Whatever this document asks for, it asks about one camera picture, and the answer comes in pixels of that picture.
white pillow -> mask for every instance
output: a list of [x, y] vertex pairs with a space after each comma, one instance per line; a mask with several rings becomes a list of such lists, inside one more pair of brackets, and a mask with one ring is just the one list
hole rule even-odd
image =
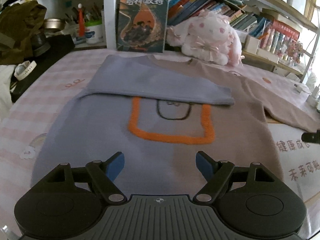
[[0, 121], [9, 115], [12, 106], [10, 80], [15, 65], [0, 65]]

bookshelf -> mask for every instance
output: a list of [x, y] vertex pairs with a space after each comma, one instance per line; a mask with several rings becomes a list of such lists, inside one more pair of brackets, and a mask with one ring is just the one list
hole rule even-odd
[[247, 52], [247, 51], [242, 51], [242, 55], [245, 56], [247, 59], [249, 60], [252, 60], [252, 61], [255, 61], [257, 63], [264, 63], [264, 64], [267, 64], [267, 65], [270, 65], [271, 68], [272, 68], [272, 71], [275, 67], [279, 67], [279, 68], [282, 68], [286, 71], [289, 71], [293, 74], [296, 74], [299, 78], [302, 77], [303, 73], [301, 73], [300, 71], [297, 71], [293, 68], [290, 68], [288, 67], [287, 65], [284, 65], [282, 64], [281, 62], [279, 63], [275, 63], [275, 62], [272, 62], [270, 60], [268, 60], [267, 58], [264, 58], [264, 57], [260, 57], [259, 55], [256, 55], [256, 54], [252, 54], [250, 52]]
[[272, 7], [280, 14], [289, 17], [291, 20], [301, 24], [303, 27], [311, 30], [313, 32], [317, 32], [318, 27], [315, 26], [311, 21], [309, 21], [304, 15], [298, 12], [295, 8], [291, 7], [289, 4], [282, 0], [258, 0], [263, 2], [267, 6]]
[[105, 41], [96, 43], [96, 44], [88, 44], [86, 42], [78, 44], [75, 46], [74, 51], [78, 50], [88, 50], [88, 49], [106, 49], [107, 44]]
[[[258, 55], [248, 54], [247, 52], [244, 52], [244, 51], [243, 51], [243, 55], [247, 58], [254, 60], [257, 63], [262, 62], [264, 64], [269, 64], [270, 67], [271, 66], [279, 67], [281, 69], [294, 73], [300, 78], [301, 82], [304, 82], [305, 76], [308, 73], [308, 69], [311, 65], [312, 59], [316, 51], [316, 44], [318, 44], [318, 41], [320, 38], [320, 28], [318, 28], [318, 26], [315, 26], [311, 21], [305, 18], [304, 15], [302, 15], [300, 12], [298, 12], [296, 9], [294, 9], [293, 7], [291, 7], [290, 5], [288, 5], [286, 2], [282, 0], [256, 0], [256, 1], [262, 2], [263, 4], [266, 5], [266, 8], [273, 8], [273, 10], [277, 11], [279, 14], [285, 17], [288, 17], [293, 22], [296, 22], [297, 24], [307, 28], [308, 30], [315, 32], [315, 35], [316, 35], [315, 46], [312, 53], [306, 53], [310, 57], [310, 60], [307, 64], [307, 67], [304, 73], [300, 73], [299, 71], [292, 69], [282, 63], [276, 64]], [[107, 8], [107, 10], [105, 10], [107, 45], [109, 49], [116, 49], [116, 32], [115, 32], [116, 0], [104, 0], [104, 4], [105, 4], [104, 7]]]

pink checkered bedsheet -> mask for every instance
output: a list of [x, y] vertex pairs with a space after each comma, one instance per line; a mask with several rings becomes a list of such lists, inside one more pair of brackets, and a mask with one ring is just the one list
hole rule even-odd
[[[0, 123], [0, 227], [7, 225], [20, 234], [13, 210], [15, 203], [29, 190], [35, 162], [35, 158], [28, 159], [23, 156], [35, 138], [48, 132], [66, 102], [88, 84], [109, 54], [120, 54], [123, 57], [142, 55], [108, 49], [71, 52], [36, 80], [13, 105], [9, 117]], [[189, 59], [172, 52], [155, 56], [172, 61]], [[308, 94], [294, 92], [294, 82], [247, 65], [238, 68], [217, 65], [214, 67], [247, 76], [298, 106], [315, 120], [320, 120], [320, 115], [305, 104]]]

plastic container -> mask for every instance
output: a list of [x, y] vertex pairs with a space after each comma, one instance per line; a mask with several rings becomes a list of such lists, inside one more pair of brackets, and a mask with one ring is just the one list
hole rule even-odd
[[84, 26], [84, 35], [88, 44], [103, 42], [102, 20], [86, 22]]
[[287, 3], [301, 14], [304, 14], [307, 0], [287, 0]]

